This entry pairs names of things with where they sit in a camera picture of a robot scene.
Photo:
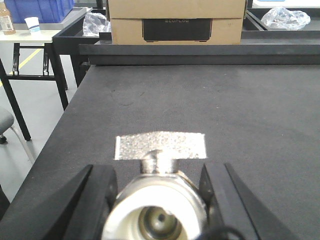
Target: white cup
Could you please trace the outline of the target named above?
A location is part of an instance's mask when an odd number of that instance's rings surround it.
[[[27,17],[24,19],[26,24],[28,25],[29,31],[31,35],[40,35],[40,25],[39,25],[39,18],[36,16]]]

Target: bottle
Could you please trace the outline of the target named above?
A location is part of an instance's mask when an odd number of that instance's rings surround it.
[[[10,11],[7,9],[5,4],[5,0],[0,0],[0,24],[4,35],[16,33]]]

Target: gray chair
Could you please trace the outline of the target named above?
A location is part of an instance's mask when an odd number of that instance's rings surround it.
[[[20,131],[13,125],[14,121],[14,116],[4,108],[0,107],[0,144],[4,144],[7,141],[7,138],[4,136],[4,132],[8,129],[11,129],[18,137],[20,143],[24,148],[25,153],[27,154],[27,156],[33,164],[35,163],[35,158],[31,154],[30,149],[28,148],[27,143],[23,139]]]

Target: concrete floor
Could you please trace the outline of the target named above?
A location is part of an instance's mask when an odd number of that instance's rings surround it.
[[[34,49],[21,50],[20,63],[32,52]],[[0,43],[0,58],[9,73],[12,70],[13,44]],[[61,60],[68,84],[66,93],[70,101],[77,90],[77,85],[70,57],[61,56]],[[20,73],[42,74],[42,61],[43,50],[27,62],[20,69]],[[31,135],[31,141],[27,142],[27,145],[34,158],[37,158],[63,114],[57,85],[54,81],[11,80],[10,83]],[[0,106],[13,114],[3,86],[0,86]],[[8,199],[12,201],[32,164],[14,133],[9,129],[4,135],[8,143],[0,144],[0,185]]]

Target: clear plastic bag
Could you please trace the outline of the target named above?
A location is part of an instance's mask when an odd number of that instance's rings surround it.
[[[261,21],[272,29],[299,30],[309,24],[311,19],[303,11],[289,11],[280,6],[270,9]]]
[[[99,37],[99,33],[110,33],[111,24],[101,13],[88,12],[83,21],[83,36]]]

